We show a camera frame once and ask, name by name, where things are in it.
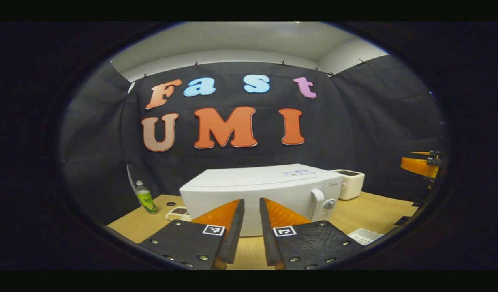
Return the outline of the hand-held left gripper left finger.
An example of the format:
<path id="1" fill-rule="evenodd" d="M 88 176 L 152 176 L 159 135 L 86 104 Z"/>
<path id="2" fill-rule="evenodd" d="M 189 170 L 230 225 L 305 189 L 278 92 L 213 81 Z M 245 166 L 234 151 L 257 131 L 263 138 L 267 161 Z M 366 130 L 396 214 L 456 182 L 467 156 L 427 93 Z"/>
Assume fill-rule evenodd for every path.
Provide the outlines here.
<path id="1" fill-rule="evenodd" d="M 182 268 L 225 270 L 241 236 L 245 200 L 223 204 L 191 220 L 172 220 L 139 245 Z"/>

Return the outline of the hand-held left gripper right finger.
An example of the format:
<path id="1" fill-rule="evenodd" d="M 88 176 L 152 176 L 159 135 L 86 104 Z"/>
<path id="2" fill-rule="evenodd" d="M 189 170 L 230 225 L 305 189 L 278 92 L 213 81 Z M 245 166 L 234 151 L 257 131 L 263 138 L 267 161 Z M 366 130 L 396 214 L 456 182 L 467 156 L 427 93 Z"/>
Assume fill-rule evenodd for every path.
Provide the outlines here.
<path id="1" fill-rule="evenodd" d="M 260 198 L 260 215 L 267 265 L 276 270 L 328 269 L 364 251 L 329 221 L 309 220 L 269 198 Z"/>

